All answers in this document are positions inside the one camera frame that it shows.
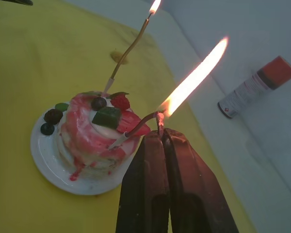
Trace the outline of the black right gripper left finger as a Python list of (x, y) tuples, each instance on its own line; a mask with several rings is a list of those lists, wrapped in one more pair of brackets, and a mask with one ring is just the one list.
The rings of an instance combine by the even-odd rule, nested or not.
[(157, 131), (145, 135), (121, 185), (117, 233), (166, 233), (169, 185)]

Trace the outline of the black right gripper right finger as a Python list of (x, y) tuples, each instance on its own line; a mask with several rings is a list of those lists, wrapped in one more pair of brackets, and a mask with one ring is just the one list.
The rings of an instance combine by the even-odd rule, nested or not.
[(162, 137), (175, 233), (237, 233), (239, 230), (212, 170), (184, 134)]

